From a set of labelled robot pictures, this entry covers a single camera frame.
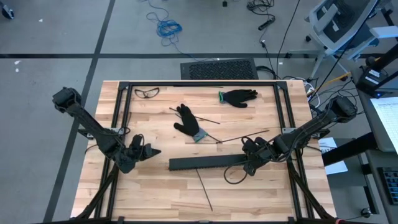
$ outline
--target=black metal frame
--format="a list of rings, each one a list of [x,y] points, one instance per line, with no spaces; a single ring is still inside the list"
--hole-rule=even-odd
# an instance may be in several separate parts
[[[289,117],[289,123],[291,128],[295,128],[295,122],[294,122],[294,116],[293,116],[293,111],[292,111],[292,106],[290,104],[290,98],[289,98],[289,91],[288,87],[286,84],[286,81],[277,81],[277,82],[226,82],[226,81],[213,81],[213,82],[120,82],[118,86],[118,94],[116,96],[116,104],[114,108],[114,113],[113,113],[113,118],[112,118],[112,124],[111,127],[115,128],[117,125],[117,120],[118,120],[118,114],[120,110],[120,105],[121,105],[121,98],[123,91],[127,89],[127,95],[126,95],[126,102],[124,105],[124,112],[123,112],[123,119],[122,119],[122,127],[127,126],[127,117],[129,114],[129,106],[131,102],[131,95],[132,95],[132,89],[134,86],[271,86],[274,88],[274,94],[275,94],[275,103],[277,107],[277,112],[278,112],[278,117],[279,117],[279,123],[280,123],[280,129],[282,132],[283,128],[286,128],[285,125],[285,120],[284,120],[284,115],[283,115],[283,109],[282,109],[282,103],[280,101],[280,95],[279,95],[279,90],[281,89],[284,93],[284,100],[286,104],[286,109],[287,109],[287,115]],[[287,163],[293,163],[292,159],[289,158],[287,160]],[[303,165],[303,160],[301,157],[297,157],[297,163],[298,163],[298,169],[300,176],[302,180],[305,182],[305,185],[307,185],[307,178],[305,176],[305,170],[304,170],[304,165]],[[102,176],[101,176],[101,185],[104,184],[107,176],[108,176],[108,171],[109,171],[109,159],[105,159],[104,161],[104,167],[102,171]],[[295,214],[296,218],[302,218],[302,211],[300,207],[300,201],[299,201],[299,193],[297,191],[297,185],[292,177],[290,177],[290,186],[292,190],[292,197],[293,197],[293,203],[294,203],[294,208],[295,208]],[[106,217],[107,219],[112,219],[112,212],[113,212],[113,205],[114,205],[114,198],[116,195],[116,186],[118,182],[118,175],[116,174],[113,182],[111,184],[111,190],[109,192],[109,201],[108,201],[108,207],[106,211]],[[101,216],[101,209],[102,209],[102,202],[103,199],[98,202],[96,209],[95,209],[95,214],[94,218],[100,218]],[[309,218],[314,218],[313,216],[313,210],[310,202],[308,201],[307,198],[305,198],[305,204],[307,208],[307,213]],[[196,223],[196,222],[177,222],[177,223]],[[243,222],[226,222],[226,223],[243,223]],[[280,224],[280,223],[287,223],[287,222],[266,222],[266,223],[275,223],[275,224]]]

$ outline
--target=glove with green cuff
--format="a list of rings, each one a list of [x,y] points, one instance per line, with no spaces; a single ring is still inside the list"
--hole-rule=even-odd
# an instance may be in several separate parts
[[[199,128],[198,121],[192,114],[189,107],[185,106],[184,104],[181,104],[181,107],[179,106],[177,107],[177,111],[181,115],[181,120],[183,125],[174,123],[175,129],[181,131],[186,135],[191,136],[193,140],[195,140],[195,142],[198,142],[199,140],[207,136],[206,131],[203,130],[202,128]]]
[[[246,100],[254,100],[257,98],[256,90],[232,90],[226,93],[218,92],[220,103],[229,103],[237,108],[247,108],[248,104],[242,103]]]

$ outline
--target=office chair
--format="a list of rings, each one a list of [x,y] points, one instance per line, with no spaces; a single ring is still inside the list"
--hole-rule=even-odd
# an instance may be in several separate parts
[[[1,14],[7,19],[14,18],[14,11],[0,1]]]
[[[290,50],[289,54],[316,55],[315,66],[309,79],[313,79],[322,60],[340,56],[348,42],[359,32],[348,46],[342,58],[356,60],[363,49],[377,46],[380,38],[398,36],[397,27],[378,27],[370,29],[366,24],[361,24],[370,15],[377,0],[324,0],[314,9],[305,21],[311,24],[311,33],[306,36],[307,42],[314,40],[317,50]]]

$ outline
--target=coiled blue cable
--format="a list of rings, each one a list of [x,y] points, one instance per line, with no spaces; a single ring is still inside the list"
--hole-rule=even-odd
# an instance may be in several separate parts
[[[156,7],[153,6],[150,3],[150,0],[139,0],[140,2],[148,2],[149,6],[154,8],[154,9],[160,9],[166,12],[166,16],[163,19],[159,19],[159,16],[157,15],[156,12],[149,12],[146,15],[146,18],[152,22],[157,22],[157,28],[156,28],[156,34],[162,38],[160,41],[160,44],[162,46],[167,47],[170,45],[173,45],[175,49],[180,52],[181,54],[187,55],[194,59],[197,62],[203,62],[205,60],[214,60],[213,58],[205,58],[203,60],[197,60],[194,56],[183,53],[180,49],[178,49],[177,44],[179,42],[178,39],[178,33],[182,31],[182,26],[176,22],[173,19],[168,19],[169,18],[169,12],[168,10],[162,8],[162,7]]]

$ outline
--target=butcher block tabletop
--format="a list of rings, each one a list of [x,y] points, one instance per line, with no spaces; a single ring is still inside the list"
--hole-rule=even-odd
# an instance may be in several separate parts
[[[295,125],[299,127],[312,118],[303,82],[301,80],[286,82]],[[119,81],[103,82],[95,118],[104,128],[111,126],[118,86]],[[159,93],[153,98],[139,98],[134,94],[134,89],[145,91],[157,87]],[[256,90],[257,98],[247,101],[247,108],[235,108],[219,102],[219,91],[238,89]],[[279,93],[285,123],[289,127],[282,90]],[[121,126],[125,96],[126,91],[122,97],[117,127]],[[181,103],[188,106],[193,115],[218,122],[219,124],[216,124],[197,119],[202,129],[220,141],[265,130],[269,131],[255,134],[250,138],[262,137],[270,140],[280,134],[272,86],[133,87],[128,122],[131,132],[126,135],[125,145],[130,145],[135,134],[143,134],[146,144],[151,143],[153,148],[162,152],[146,161],[138,162],[128,174],[119,171],[112,219],[117,220],[119,216],[123,216],[125,220],[141,221],[286,221],[287,217],[295,217],[285,162],[269,162],[259,168],[255,176],[248,176],[245,181],[237,185],[231,185],[224,180],[225,167],[198,169],[198,172],[169,171],[170,158],[243,153],[240,139],[216,144],[214,139],[207,136],[195,143],[190,136],[177,131],[173,124],[176,122],[182,124],[182,121],[170,107],[176,108]],[[87,150],[85,155],[71,217],[83,211],[100,186],[104,155],[94,146],[95,144],[95,140],[88,143],[88,147],[93,147]],[[313,139],[309,145],[319,147],[317,141]],[[335,216],[321,152],[306,147],[303,163],[309,189],[326,211]],[[198,174],[203,181],[213,211]],[[232,167],[227,173],[227,178],[232,182],[242,179],[243,176],[242,166]],[[297,188],[302,213],[306,217],[305,201],[300,188],[298,186]],[[108,199],[109,189],[104,196],[102,217],[105,216]]]

